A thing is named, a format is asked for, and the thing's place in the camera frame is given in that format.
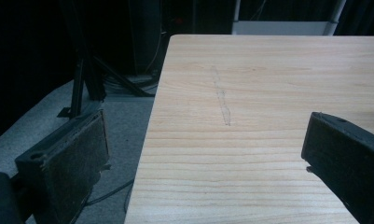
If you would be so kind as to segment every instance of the wood grain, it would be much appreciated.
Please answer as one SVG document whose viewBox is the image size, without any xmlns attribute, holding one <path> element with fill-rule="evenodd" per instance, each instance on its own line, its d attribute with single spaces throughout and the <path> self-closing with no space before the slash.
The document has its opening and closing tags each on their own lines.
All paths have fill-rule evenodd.
<svg viewBox="0 0 374 224">
<path fill-rule="evenodd" d="M 300 157 L 312 111 L 374 133 L 374 37 L 173 36 L 126 223 L 356 223 Z"/>
</svg>

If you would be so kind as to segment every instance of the black curtain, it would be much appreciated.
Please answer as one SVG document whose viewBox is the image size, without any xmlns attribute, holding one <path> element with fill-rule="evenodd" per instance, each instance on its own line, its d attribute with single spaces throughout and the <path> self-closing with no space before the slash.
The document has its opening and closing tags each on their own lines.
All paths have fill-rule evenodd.
<svg viewBox="0 0 374 224">
<path fill-rule="evenodd" d="M 82 28 L 92 54 L 121 75 L 135 75 L 129 1 L 78 0 Z"/>
<path fill-rule="evenodd" d="M 374 35 L 374 0 L 347 0 L 335 35 Z"/>
<path fill-rule="evenodd" d="M 0 0 L 0 135 L 75 67 L 58 0 Z"/>
</svg>

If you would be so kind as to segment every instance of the gray carpet floor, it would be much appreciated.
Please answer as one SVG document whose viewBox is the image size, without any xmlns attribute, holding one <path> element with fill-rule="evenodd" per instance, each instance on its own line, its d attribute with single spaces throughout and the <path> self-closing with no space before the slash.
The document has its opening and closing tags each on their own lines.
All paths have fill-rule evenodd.
<svg viewBox="0 0 374 224">
<path fill-rule="evenodd" d="M 53 91 L 0 137 L 0 172 L 10 176 L 16 174 L 15 158 L 67 122 L 68 119 L 57 118 L 57 115 L 63 107 L 70 105 L 72 88 L 70 82 Z M 83 105 L 89 100 L 84 92 Z M 89 201 L 135 177 L 153 102 L 153 97 L 130 95 L 105 98 L 102 109 L 108 131 L 111 169 L 102 172 Z M 76 223 L 123 223 L 130 188 L 85 207 Z M 35 222 L 30 218 L 27 223 Z"/>
</svg>

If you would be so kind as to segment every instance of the scratch mark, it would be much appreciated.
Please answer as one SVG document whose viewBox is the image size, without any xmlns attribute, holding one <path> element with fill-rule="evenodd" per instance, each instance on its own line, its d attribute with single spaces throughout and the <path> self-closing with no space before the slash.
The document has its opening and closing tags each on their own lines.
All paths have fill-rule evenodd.
<svg viewBox="0 0 374 224">
<path fill-rule="evenodd" d="M 218 98 L 219 107 L 222 111 L 222 117 L 224 118 L 225 125 L 230 126 L 230 110 L 225 102 L 225 95 L 227 92 L 220 86 L 221 78 L 215 66 L 211 67 L 211 73 L 214 79 L 216 96 Z"/>
</svg>

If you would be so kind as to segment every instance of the light wood tabletop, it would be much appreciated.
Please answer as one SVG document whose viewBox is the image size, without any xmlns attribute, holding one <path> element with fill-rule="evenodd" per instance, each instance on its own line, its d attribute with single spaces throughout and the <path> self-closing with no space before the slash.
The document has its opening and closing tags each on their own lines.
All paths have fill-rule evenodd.
<svg viewBox="0 0 374 224">
<path fill-rule="evenodd" d="M 173 36 L 126 223 L 356 223 L 300 157 L 312 111 L 374 133 L 374 37 Z"/>
</svg>

